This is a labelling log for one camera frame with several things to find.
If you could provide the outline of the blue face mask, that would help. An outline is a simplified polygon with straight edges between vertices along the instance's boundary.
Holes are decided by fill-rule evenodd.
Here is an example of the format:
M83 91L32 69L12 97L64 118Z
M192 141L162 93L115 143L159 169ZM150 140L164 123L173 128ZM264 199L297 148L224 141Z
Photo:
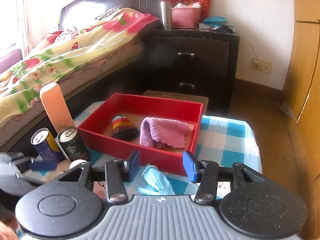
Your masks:
M138 192L150 196L174 196L175 192L170 181L155 165L146 165L142 178L147 185L138 187Z

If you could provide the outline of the blue yellow drink can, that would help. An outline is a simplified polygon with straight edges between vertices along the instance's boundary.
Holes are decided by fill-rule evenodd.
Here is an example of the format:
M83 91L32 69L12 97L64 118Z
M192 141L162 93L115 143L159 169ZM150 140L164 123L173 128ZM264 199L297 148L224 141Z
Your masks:
M47 128L41 128L36 131L32 135L30 143L44 161L60 163L65 159L54 137Z

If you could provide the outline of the rainbow striped knit hat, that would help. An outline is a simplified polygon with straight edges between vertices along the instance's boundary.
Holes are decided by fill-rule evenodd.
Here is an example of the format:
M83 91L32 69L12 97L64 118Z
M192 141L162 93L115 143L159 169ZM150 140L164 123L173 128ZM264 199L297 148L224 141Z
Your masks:
M132 141L140 134L137 126L128 118L122 115L117 115L111 123L111 137L123 141Z

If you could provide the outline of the dark green Starbucks can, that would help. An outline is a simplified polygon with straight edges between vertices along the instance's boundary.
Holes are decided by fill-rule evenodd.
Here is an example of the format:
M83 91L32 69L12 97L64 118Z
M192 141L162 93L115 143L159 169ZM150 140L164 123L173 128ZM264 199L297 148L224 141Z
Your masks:
M57 135L58 142L70 161L90 161L91 155L75 126L63 128Z

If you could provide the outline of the pink folded towel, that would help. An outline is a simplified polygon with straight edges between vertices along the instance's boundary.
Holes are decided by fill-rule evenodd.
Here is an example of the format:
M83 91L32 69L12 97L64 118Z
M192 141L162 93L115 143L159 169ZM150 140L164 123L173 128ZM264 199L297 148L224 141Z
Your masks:
M146 117L140 126L139 144L163 149L165 146L184 148L189 125L172 119Z

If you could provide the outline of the orange ribbed bottle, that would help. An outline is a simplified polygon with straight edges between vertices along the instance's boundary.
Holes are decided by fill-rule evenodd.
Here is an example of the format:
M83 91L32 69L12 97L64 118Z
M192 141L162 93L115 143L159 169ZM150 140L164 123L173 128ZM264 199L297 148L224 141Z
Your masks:
M52 82L43 86L40 90L40 99L57 133L65 127L74 126L61 87L57 83Z

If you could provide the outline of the brown wooden stool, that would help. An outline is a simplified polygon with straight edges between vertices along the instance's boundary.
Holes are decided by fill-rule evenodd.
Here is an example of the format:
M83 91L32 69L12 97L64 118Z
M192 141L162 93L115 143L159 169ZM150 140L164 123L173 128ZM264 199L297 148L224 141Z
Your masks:
M209 102L209 99L204 96L179 94L179 93L171 93L171 92L161 92L161 91L155 91L155 90L147 90L143 94L143 96L202 103L202 104L204 104L204 109L203 109L204 114L207 113L207 107L208 107L208 102Z

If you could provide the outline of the dark wooden nightstand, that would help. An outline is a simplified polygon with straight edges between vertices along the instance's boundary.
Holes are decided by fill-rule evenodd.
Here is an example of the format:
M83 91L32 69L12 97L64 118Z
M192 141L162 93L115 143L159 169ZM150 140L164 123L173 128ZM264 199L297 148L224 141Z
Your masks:
M144 34L143 42L146 89L204 96L208 112L228 113L239 35L196 29L154 30Z

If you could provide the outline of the wooden wardrobe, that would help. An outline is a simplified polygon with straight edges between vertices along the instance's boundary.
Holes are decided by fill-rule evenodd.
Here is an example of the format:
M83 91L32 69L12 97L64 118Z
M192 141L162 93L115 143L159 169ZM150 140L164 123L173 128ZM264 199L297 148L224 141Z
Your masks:
M313 179L319 177L319 0L294 0L293 46L284 94Z

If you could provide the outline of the blue cloth on nightstand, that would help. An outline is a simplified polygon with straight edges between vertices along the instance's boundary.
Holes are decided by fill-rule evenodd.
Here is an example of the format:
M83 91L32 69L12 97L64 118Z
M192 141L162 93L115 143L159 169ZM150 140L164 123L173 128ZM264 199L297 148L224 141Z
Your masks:
M227 24L227 20L222 16L212 16L206 18L202 22L203 24L210 25L213 28L218 28Z

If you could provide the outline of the pink plastic basket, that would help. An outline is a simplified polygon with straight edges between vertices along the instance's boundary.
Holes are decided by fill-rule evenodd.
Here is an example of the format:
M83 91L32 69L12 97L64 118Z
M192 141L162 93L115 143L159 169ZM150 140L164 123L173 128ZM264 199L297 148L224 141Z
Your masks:
M199 8L172 9L172 26L174 28L198 28L202 10Z

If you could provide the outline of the steel thermos flask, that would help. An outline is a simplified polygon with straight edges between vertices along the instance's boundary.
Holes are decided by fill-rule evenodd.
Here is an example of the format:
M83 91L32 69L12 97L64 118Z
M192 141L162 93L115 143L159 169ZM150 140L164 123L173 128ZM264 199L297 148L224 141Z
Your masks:
M172 29L172 10L171 3L161 1L162 23L165 30Z

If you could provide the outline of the dark wooden headboard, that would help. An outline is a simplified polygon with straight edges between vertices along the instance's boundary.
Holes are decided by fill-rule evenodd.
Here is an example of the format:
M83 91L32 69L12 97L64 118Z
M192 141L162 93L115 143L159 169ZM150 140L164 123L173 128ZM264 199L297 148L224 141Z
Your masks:
M77 24L86 25L103 12L117 6L161 17L160 0L75 0L62 8L59 28L68 29Z

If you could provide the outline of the wall power outlet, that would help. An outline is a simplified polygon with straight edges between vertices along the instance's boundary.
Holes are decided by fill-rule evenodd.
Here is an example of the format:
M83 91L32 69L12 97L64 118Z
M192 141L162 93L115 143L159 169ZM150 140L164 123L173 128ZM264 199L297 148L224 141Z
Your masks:
M253 58L251 61L251 70L271 74L272 63Z

